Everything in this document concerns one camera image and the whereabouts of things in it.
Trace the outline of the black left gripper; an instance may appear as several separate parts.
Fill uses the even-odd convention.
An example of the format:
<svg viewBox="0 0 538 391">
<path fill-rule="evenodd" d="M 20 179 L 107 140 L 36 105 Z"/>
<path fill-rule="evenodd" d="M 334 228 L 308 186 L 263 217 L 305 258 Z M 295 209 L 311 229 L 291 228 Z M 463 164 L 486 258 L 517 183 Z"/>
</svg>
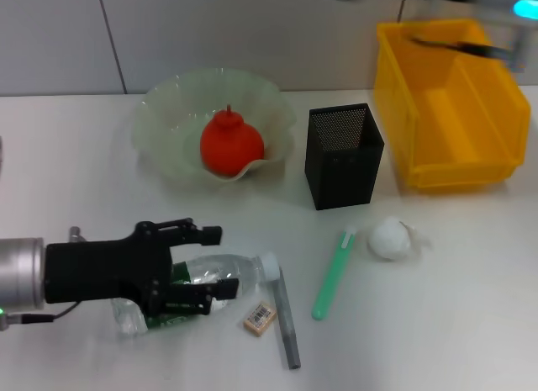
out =
<svg viewBox="0 0 538 391">
<path fill-rule="evenodd" d="M 237 296 L 239 280 L 171 284 L 171 246 L 217 246 L 221 226 L 198 227 L 191 218 L 140 222 L 119 240 L 54 243 L 45 248 L 48 304 L 128 299 L 148 316 L 209 315 L 214 300 Z"/>
</svg>

